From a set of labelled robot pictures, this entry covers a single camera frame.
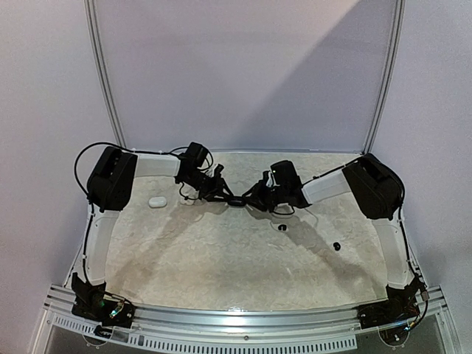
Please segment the white oval earbud charging case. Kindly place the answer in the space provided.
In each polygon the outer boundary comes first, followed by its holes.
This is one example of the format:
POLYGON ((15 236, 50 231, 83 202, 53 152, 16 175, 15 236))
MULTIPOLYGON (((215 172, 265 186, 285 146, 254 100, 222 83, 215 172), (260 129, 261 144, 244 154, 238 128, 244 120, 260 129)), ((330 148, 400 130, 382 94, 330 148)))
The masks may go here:
POLYGON ((165 197, 152 197, 148 201, 150 208, 162 208, 167 206, 167 199, 165 197))

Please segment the black earbud charging case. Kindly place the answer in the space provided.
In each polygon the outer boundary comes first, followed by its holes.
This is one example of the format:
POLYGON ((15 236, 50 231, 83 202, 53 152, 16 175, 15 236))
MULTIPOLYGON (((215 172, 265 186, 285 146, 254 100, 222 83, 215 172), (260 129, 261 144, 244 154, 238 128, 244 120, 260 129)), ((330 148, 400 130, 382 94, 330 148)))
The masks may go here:
POLYGON ((231 207, 244 207, 246 205, 246 201, 241 198, 233 198, 228 200, 227 204, 231 207))

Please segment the white stem earbud charging case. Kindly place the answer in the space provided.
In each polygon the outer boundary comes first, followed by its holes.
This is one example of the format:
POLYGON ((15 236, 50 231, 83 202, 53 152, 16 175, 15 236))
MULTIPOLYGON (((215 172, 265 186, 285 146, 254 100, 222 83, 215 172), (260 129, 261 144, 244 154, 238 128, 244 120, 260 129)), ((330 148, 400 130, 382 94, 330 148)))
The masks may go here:
POLYGON ((182 205, 186 205, 186 206, 191 206, 195 203, 195 199, 194 198, 190 198, 188 196, 181 196, 180 197, 180 203, 182 205))

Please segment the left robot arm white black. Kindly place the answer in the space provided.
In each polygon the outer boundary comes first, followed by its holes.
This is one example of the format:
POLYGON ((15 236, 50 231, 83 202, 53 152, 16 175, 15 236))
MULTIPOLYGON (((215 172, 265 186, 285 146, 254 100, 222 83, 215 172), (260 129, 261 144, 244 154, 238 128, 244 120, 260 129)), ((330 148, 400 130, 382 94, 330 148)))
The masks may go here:
POLYGON ((76 296, 72 313, 103 327, 129 328, 136 307, 130 300, 107 292, 105 263, 114 225, 131 199, 135 178, 171 177, 196 190, 198 200, 236 207, 245 202, 229 189, 221 175, 222 165, 202 167, 209 150, 197 142, 170 152, 129 150, 108 142, 102 145, 105 149, 82 187, 88 201, 88 221, 81 269, 72 270, 71 287, 76 296))

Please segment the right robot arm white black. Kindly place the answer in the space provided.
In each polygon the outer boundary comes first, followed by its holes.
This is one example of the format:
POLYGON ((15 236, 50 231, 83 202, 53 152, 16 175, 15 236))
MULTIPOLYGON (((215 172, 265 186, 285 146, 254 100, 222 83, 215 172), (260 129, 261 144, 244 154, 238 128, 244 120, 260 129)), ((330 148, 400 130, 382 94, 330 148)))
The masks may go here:
POLYGON ((392 324, 399 333, 408 333, 424 317, 416 295, 427 292, 411 263, 402 220, 405 188, 393 170, 368 153, 302 182, 294 164, 284 160, 271 165, 243 194, 243 200, 262 212, 275 212, 281 204, 305 209, 345 193, 353 195, 362 214, 372 222, 386 263, 387 298, 358 307, 361 327, 392 324))

